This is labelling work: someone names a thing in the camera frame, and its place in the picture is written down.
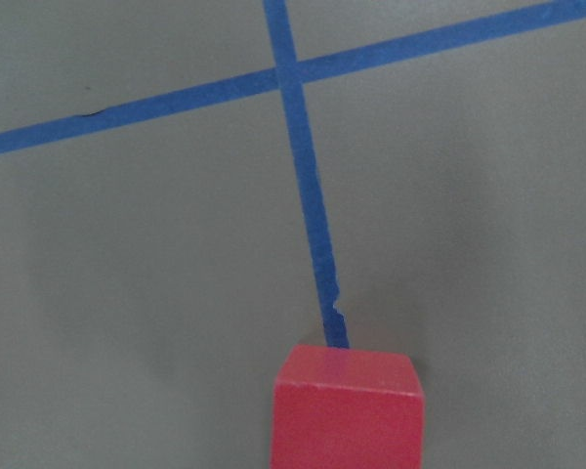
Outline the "red block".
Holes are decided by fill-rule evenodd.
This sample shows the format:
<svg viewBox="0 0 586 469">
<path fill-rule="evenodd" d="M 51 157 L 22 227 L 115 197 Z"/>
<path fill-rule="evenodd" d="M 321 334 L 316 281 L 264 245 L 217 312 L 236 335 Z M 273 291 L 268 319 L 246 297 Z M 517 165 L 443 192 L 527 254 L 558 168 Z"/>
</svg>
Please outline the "red block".
<svg viewBox="0 0 586 469">
<path fill-rule="evenodd" d="M 274 381 L 272 468 L 418 468 L 425 397 L 406 355 L 300 344 Z"/>
</svg>

